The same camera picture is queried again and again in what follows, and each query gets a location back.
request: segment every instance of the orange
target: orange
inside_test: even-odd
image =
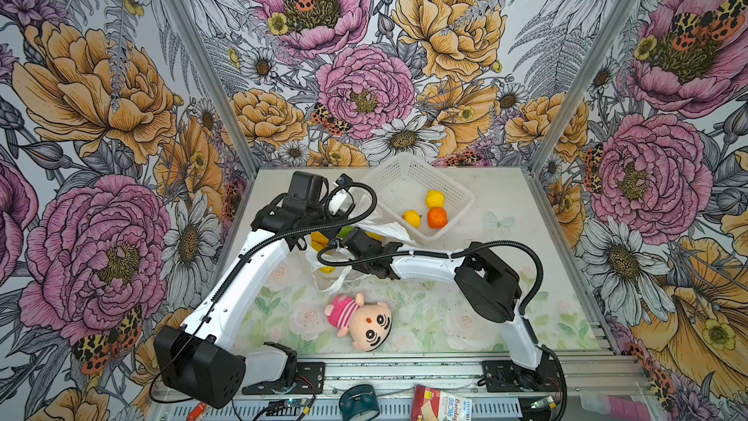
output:
[[[431,229],[442,229],[446,226],[446,210],[442,207],[434,207],[429,210],[429,215],[426,217],[429,220],[429,228]]]

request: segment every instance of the floral wall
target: floral wall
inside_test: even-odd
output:
[[[184,1],[261,166],[527,164],[616,2]]]
[[[143,420],[246,175],[159,6],[0,0],[4,419]]]
[[[748,419],[748,0],[641,0],[539,173],[670,419]],[[567,133],[576,127],[572,121]]]

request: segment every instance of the lemon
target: lemon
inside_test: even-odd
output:
[[[444,208],[444,193],[440,191],[429,191],[425,194],[425,206],[433,209],[438,207]]]
[[[409,210],[402,214],[402,219],[414,228],[420,227],[420,215],[416,210]]]

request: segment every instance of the white plastic basket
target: white plastic basket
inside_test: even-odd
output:
[[[402,224],[411,237],[428,242],[442,237],[475,202],[472,192],[439,171],[412,154],[400,153],[376,167],[361,182],[374,189],[377,205]],[[428,191],[444,193],[444,210],[448,220],[444,228],[429,228],[426,219],[429,209],[425,206]],[[402,214],[409,210],[416,210],[421,215],[420,228],[415,229],[402,219]]]

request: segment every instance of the stuffed doll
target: stuffed doll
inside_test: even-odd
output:
[[[379,348],[392,330],[392,311],[385,303],[364,304],[363,295],[356,298],[340,295],[325,307],[330,324],[339,329],[338,338],[353,337],[353,347],[361,351]]]

